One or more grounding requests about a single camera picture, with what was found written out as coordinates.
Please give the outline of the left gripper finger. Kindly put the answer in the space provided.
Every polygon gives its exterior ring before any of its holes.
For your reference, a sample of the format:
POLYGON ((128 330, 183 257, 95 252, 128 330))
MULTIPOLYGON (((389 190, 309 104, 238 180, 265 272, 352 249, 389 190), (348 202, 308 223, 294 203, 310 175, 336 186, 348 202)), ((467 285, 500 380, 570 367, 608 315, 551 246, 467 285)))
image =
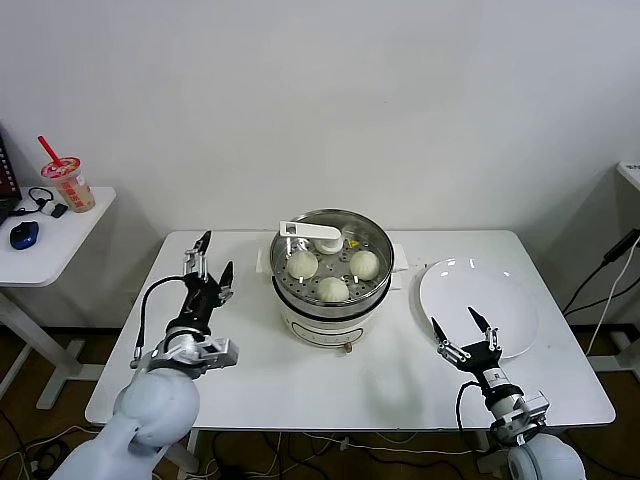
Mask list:
POLYGON ((198 278, 208 277, 206 252, 211 240, 211 231, 206 231, 191 249, 185 251, 184 275, 196 275, 198 278))
POLYGON ((218 300, 220 303, 226 303, 233 295, 232 283, 234 278, 234 263, 229 261, 218 282, 219 293, 218 300))

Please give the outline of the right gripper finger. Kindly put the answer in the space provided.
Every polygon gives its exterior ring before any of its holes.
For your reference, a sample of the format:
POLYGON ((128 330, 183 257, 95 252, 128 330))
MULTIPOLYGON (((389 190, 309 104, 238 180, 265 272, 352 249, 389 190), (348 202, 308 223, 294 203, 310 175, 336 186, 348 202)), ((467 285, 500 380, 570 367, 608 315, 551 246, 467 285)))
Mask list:
POLYGON ((438 343, 437 352, 449 363, 466 363, 470 359, 470 354, 448 340, 434 317, 431 318, 431 324, 438 343))
POLYGON ((484 340, 470 345, 467 350, 471 356, 499 356, 498 329, 493 328, 486 318, 471 306, 468 311, 478 329, 484 334, 484 340))

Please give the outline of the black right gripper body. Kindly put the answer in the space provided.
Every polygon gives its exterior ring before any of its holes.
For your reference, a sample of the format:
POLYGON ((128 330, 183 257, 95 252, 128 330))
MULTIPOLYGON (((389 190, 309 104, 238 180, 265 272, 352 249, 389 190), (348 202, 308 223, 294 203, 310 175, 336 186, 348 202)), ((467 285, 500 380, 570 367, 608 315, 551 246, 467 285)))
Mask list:
POLYGON ((516 386, 509 382, 499 366, 502 355, 500 349, 490 350, 487 341, 480 341, 462 347, 462 351, 466 356, 463 360, 456 360, 453 365, 474 376, 485 398, 506 398, 516 394, 516 386))

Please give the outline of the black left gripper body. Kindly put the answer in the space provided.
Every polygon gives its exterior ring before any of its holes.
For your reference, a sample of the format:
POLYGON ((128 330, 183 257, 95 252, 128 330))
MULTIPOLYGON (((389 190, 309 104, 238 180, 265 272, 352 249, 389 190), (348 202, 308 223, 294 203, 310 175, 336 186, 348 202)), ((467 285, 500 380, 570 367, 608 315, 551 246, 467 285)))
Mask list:
POLYGON ((167 331, 174 328, 193 328, 200 333, 210 333, 209 322, 215 308, 222 306, 221 288, 208 274, 205 279, 195 273, 182 278, 187 295, 176 318, 167 325, 167 331))

